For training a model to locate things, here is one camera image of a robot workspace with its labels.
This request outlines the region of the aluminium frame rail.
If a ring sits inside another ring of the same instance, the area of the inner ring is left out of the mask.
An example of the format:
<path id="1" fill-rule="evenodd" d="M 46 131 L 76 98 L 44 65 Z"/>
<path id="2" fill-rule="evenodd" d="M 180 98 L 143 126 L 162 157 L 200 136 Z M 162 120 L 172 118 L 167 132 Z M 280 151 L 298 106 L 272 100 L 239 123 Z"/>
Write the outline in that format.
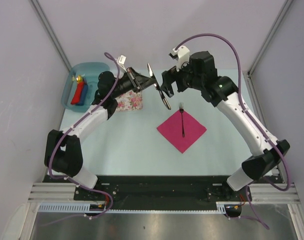
<path id="1" fill-rule="evenodd" d="M 28 202 L 32 203 L 73 203 L 75 186 L 73 183 L 34 183 Z"/>

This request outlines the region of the black fork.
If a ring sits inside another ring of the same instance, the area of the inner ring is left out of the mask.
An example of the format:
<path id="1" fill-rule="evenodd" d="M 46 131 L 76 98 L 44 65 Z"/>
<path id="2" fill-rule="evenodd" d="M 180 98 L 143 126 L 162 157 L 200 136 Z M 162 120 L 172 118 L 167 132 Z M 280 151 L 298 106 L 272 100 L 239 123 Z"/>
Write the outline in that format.
<path id="1" fill-rule="evenodd" d="M 181 124 L 182 124 L 182 137 L 185 137 L 185 129 L 184 129 L 184 104 L 182 102 L 179 103 L 179 112 L 181 114 Z"/>

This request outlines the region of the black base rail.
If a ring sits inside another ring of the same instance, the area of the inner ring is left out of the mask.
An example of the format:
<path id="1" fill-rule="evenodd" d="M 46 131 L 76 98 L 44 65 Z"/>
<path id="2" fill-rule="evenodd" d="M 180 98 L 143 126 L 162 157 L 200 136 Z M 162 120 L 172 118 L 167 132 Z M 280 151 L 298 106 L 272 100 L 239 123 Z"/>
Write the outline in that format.
<path id="1" fill-rule="evenodd" d="M 113 198 L 113 210 L 207 211 L 216 202 L 240 203 L 250 190 L 227 189 L 227 176 L 100 175 L 95 188 Z"/>

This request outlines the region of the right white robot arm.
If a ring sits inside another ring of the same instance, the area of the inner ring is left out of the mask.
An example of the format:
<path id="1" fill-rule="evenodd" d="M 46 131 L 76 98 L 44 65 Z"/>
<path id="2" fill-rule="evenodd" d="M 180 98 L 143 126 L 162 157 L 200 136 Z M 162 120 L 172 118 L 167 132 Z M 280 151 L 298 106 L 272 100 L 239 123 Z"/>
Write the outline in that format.
<path id="1" fill-rule="evenodd" d="M 229 201 L 240 195 L 240 189 L 260 180 L 277 166 L 290 149 L 287 140 L 279 140 L 271 134 L 247 107 L 239 88 L 227 76 L 219 76 L 214 57 L 208 51 L 190 54 L 185 47 L 169 54 L 176 65 L 162 72 L 161 90 L 172 97 L 172 83 L 179 93 L 186 89 L 200 91 L 202 98 L 222 112 L 234 125 L 250 149 L 251 157 L 227 178 L 223 197 Z"/>

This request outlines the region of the floral cloth mat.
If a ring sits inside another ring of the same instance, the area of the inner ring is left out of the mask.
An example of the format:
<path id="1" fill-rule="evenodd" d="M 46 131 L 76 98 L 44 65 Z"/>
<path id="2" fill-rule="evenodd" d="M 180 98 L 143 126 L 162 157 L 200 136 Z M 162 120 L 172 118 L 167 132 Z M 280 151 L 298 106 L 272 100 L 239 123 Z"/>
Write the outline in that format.
<path id="1" fill-rule="evenodd" d="M 116 98 L 118 106 L 116 108 L 117 112 L 124 111 L 138 111 L 143 109 L 143 96 L 142 93 L 135 93 L 132 90 L 122 94 Z"/>

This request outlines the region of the black knife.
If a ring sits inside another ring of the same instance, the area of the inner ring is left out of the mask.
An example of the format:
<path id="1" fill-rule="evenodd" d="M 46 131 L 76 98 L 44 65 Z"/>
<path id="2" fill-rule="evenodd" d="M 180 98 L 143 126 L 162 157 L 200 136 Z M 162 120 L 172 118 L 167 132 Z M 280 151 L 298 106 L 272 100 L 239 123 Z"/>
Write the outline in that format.
<path id="1" fill-rule="evenodd" d="M 155 87 L 155 89 L 158 91 L 158 93 L 159 93 L 159 95 L 160 95 L 160 98 L 161 98 L 161 100 L 162 100 L 164 106 L 165 106 L 168 110 L 171 110 L 171 106 L 169 105 L 169 103 L 168 103 L 166 97 L 164 96 L 163 92 L 161 91 L 160 86 L 159 86 L 159 84 L 158 84 L 158 82 L 157 82 L 157 80 L 156 80 L 156 77 L 155 77 L 155 75 L 154 75 L 154 72 L 153 72 L 153 70 L 152 70 L 152 68 L 151 68 L 151 65 L 150 65 L 149 63 L 147 63 L 147 69 L 148 69 L 148 71 L 149 71 L 150 77 L 151 77 L 152 79 L 155 80 L 154 87 Z"/>

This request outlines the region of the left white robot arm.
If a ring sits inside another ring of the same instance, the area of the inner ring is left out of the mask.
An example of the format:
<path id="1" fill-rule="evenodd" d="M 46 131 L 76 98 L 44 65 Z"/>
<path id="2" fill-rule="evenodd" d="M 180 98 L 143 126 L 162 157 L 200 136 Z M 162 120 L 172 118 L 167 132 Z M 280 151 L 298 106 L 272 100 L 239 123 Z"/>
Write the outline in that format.
<path id="1" fill-rule="evenodd" d="M 44 164 L 49 172 L 65 174 L 79 185 L 85 186 L 85 194 L 92 200 L 102 195 L 98 177 L 83 165 L 82 142 L 103 122 L 111 118 L 118 106 L 117 98 L 128 91 L 141 92 L 157 81 L 151 68 L 144 76 L 128 67 L 121 78 L 110 71 L 98 77 L 94 101 L 86 113 L 65 130 L 52 130 L 47 136 Z"/>

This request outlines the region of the teal plastic bin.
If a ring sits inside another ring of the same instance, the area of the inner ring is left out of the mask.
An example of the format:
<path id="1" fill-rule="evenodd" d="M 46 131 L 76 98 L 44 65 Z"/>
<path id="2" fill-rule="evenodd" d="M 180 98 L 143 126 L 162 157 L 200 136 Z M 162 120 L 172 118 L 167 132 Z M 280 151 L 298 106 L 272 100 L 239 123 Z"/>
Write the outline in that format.
<path id="1" fill-rule="evenodd" d="M 61 104 L 65 109 L 77 113 L 84 113 L 92 104 L 95 92 L 98 87 L 98 76 L 105 71 L 109 71 L 109 66 L 103 62 L 85 62 L 75 65 L 69 72 L 65 81 L 64 90 L 61 97 Z M 76 78 L 82 76 L 87 84 L 87 92 L 81 97 L 80 103 L 71 104 L 77 90 Z"/>

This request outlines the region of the red marker pen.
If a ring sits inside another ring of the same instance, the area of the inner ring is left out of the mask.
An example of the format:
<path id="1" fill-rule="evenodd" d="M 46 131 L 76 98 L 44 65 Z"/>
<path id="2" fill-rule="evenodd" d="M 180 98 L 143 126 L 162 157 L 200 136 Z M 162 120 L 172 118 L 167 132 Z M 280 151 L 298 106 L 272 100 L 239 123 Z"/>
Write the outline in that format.
<path id="1" fill-rule="evenodd" d="M 80 82 L 77 84 L 74 96 L 70 102 L 71 105 L 75 105 L 79 103 L 83 87 L 84 87 L 84 82 Z"/>

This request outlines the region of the magenta paper napkin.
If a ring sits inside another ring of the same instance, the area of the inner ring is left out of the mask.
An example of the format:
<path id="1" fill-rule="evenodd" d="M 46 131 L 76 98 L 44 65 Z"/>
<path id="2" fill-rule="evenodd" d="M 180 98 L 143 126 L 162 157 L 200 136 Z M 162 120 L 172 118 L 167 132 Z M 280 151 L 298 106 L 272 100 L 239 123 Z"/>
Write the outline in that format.
<path id="1" fill-rule="evenodd" d="M 207 130 L 186 111 L 184 111 L 184 129 L 185 137 L 182 137 L 181 114 L 179 110 L 157 127 L 157 131 L 182 154 Z"/>

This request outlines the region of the blue marker pen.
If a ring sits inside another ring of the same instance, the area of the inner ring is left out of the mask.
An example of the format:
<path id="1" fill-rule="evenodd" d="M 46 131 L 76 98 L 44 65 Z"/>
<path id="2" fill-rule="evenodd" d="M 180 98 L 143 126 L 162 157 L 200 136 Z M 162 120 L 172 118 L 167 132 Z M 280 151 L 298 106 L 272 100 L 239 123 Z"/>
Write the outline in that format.
<path id="1" fill-rule="evenodd" d="M 84 105 L 87 92 L 88 92 L 88 85 L 86 84 L 82 88 L 79 102 L 76 104 L 77 106 L 81 106 L 81 105 L 83 106 Z"/>

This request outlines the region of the gold foil candy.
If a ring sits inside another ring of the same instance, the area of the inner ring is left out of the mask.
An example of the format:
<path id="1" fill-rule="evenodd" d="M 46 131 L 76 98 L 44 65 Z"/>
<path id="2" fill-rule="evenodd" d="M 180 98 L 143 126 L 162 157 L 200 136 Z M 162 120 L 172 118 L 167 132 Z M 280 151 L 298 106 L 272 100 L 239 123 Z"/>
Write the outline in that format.
<path id="1" fill-rule="evenodd" d="M 72 81 L 73 82 L 77 82 L 77 84 L 79 84 L 80 82 L 84 81 L 84 77 L 82 75 L 73 75 L 72 76 Z"/>

